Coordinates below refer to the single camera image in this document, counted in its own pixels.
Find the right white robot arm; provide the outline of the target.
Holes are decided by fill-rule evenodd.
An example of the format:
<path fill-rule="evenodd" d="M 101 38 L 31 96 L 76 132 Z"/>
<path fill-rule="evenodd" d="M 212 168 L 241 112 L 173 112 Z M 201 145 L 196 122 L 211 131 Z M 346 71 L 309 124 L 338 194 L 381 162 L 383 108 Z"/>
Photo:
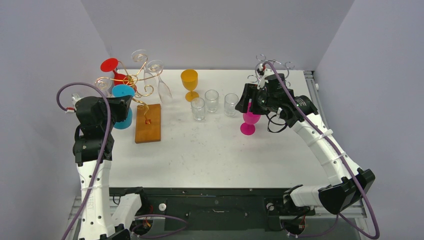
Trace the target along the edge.
<path fill-rule="evenodd" d="M 275 113 L 303 139 L 322 166 L 329 185 L 296 186 L 282 199 L 287 213 L 294 214 L 305 206 L 321 206 L 337 215 L 359 201 L 374 183 L 372 170 L 362 169 L 347 156 L 312 101 L 282 87 L 274 74 L 266 77 L 262 87 L 246 83 L 235 109 L 243 114 Z"/>

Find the clear etched glass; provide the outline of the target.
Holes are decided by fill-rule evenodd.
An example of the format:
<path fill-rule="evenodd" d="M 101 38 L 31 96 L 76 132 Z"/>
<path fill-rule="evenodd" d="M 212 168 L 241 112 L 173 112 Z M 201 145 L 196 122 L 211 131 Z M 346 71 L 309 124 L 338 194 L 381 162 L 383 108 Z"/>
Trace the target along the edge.
<path fill-rule="evenodd" d="M 204 94 L 205 107 L 209 113 L 215 113 L 218 110 L 219 106 L 219 93 L 210 89 L 207 90 Z"/>
<path fill-rule="evenodd" d="M 228 117 L 233 117 L 236 114 L 235 106 L 239 101 L 235 93 L 228 93 L 224 97 L 224 113 Z"/>
<path fill-rule="evenodd" d="M 206 104 L 204 99 L 200 97 L 194 98 L 191 102 L 191 112 L 196 121 L 202 121 L 206 116 Z"/>

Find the blue wine glass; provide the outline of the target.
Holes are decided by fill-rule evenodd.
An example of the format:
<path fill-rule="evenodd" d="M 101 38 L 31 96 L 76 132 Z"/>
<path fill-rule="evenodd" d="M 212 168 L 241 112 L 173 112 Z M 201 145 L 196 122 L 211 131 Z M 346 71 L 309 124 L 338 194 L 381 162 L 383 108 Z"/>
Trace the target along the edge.
<path fill-rule="evenodd" d="M 124 85 L 124 84 L 118 84 L 115 85 L 112 88 L 112 95 L 114 97 L 123 97 L 123 96 L 135 96 L 135 90 L 128 85 Z M 123 129 L 127 129 L 131 126 L 132 124 L 132 119 L 133 119 L 133 111 L 131 108 L 128 109 L 128 114 L 125 120 L 120 121 L 120 122 L 116 122 L 114 124 L 114 128 L 115 129 L 119 129 L 119 130 L 123 130 Z"/>

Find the pink wine glass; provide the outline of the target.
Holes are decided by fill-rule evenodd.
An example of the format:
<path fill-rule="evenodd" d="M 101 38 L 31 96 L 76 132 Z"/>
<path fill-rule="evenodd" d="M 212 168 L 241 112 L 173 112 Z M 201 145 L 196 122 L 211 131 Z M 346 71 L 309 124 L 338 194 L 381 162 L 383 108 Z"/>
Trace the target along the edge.
<path fill-rule="evenodd" d="M 255 124 L 260 120 L 260 114 L 254 114 L 250 110 L 251 103 L 248 104 L 246 113 L 243 113 L 242 117 L 244 122 L 240 125 L 240 131 L 246 136 L 253 135 L 256 131 Z"/>

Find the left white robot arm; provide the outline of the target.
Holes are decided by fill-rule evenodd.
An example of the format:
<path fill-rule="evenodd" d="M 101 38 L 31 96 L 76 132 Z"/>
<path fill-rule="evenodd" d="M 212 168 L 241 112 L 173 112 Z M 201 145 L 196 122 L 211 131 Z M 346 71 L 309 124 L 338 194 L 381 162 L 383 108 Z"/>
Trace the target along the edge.
<path fill-rule="evenodd" d="M 75 103 L 80 124 L 75 130 L 73 154 L 80 178 L 80 240 L 129 240 L 134 216 L 149 209 L 142 187 L 122 192 L 111 212 L 109 177 L 114 138 L 111 130 L 124 121 L 130 111 L 131 95 L 103 99 L 88 96 Z"/>

